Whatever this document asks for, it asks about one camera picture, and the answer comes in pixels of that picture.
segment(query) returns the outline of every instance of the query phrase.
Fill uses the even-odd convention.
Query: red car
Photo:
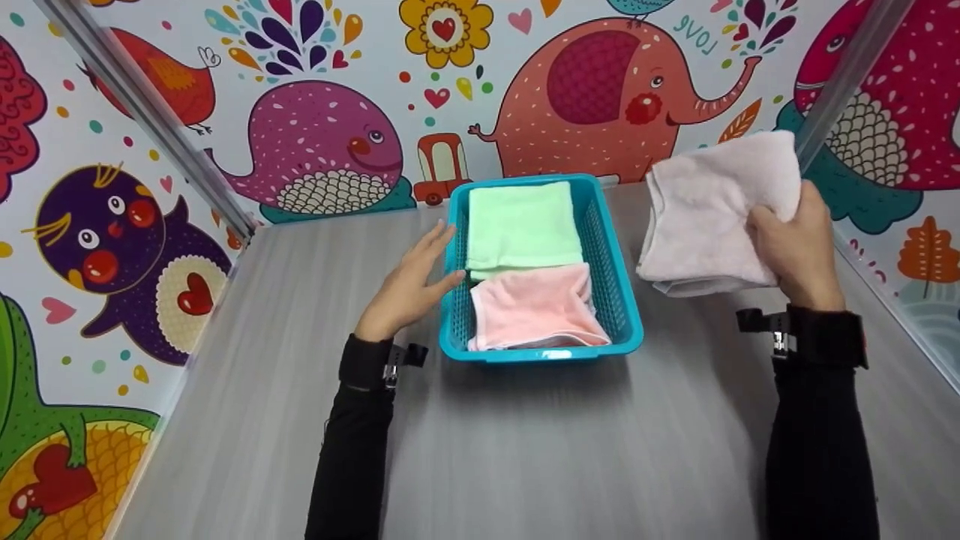
[[[457,134],[427,135],[417,143],[423,182],[414,185],[414,198],[431,207],[450,198],[458,185],[470,182],[464,143]]]

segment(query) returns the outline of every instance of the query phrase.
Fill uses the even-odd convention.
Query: orange leaf
[[[233,231],[232,227],[227,227],[227,245],[230,249],[239,250],[243,247],[243,242],[240,241],[240,238],[237,238],[236,233]]]
[[[720,135],[720,140],[717,141],[717,144],[746,135],[747,130],[756,122],[756,116],[760,113],[760,104],[762,102],[763,98],[760,98],[751,103],[748,108],[741,111],[740,114],[733,119],[733,122],[727,126],[727,129],[723,131],[723,134]]]
[[[907,278],[925,282],[960,282],[960,251],[950,247],[949,231],[937,229],[928,215],[920,227],[906,230],[897,268]]]

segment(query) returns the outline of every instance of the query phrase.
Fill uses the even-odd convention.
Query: green cartoon animal
[[[44,403],[30,325],[0,294],[0,538],[102,538],[157,420]]]

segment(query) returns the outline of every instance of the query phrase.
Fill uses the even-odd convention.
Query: yellow flower
[[[477,0],[403,0],[400,20],[410,27],[407,50],[426,55],[430,67],[440,69],[449,61],[467,67],[474,49],[490,45],[493,10]]]

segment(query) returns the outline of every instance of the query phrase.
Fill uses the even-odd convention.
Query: decorated wall
[[[872,0],[849,0],[806,53],[778,125],[799,129]],[[960,389],[960,1],[915,0],[807,176],[868,283]]]
[[[266,224],[546,172],[637,182],[776,124],[842,0],[94,0]],[[103,98],[111,101],[108,91]]]
[[[30,0],[0,7],[0,537],[101,538],[240,242]]]

